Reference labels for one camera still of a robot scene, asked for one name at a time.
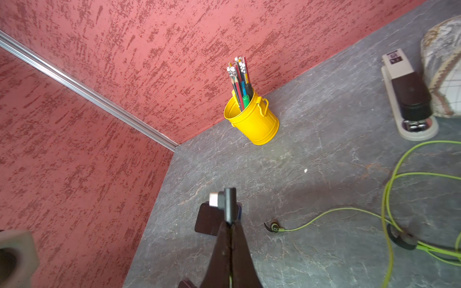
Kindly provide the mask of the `black smartphone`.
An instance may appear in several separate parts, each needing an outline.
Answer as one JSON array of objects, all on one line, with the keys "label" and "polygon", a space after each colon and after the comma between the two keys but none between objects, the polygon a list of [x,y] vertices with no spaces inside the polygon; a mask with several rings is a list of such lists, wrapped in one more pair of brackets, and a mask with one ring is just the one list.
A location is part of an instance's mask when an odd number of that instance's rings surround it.
[{"label": "black smartphone", "polygon": [[194,231],[199,234],[217,236],[220,225],[224,221],[224,211],[205,202],[199,208]]}]

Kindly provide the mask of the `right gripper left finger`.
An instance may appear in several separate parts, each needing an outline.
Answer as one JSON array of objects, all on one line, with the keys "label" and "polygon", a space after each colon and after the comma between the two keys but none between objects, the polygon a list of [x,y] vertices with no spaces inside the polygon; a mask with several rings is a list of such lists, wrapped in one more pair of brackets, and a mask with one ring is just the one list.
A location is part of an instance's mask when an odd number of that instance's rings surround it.
[{"label": "right gripper left finger", "polygon": [[222,222],[208,269],[200,288],[229,288],[230,276],[231,230],[227,222]]}]

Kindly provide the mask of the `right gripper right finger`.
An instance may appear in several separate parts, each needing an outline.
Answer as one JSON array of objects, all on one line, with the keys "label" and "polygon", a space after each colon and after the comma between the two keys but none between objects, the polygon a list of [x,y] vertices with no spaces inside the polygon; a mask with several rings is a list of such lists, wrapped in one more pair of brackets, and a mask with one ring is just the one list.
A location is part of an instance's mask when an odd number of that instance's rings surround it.
[{"label": "right gripper right finger", "polygon": [[231,232],[231,278],[233,288],[262,288],[255,270],[241,222],[237,220]]}]

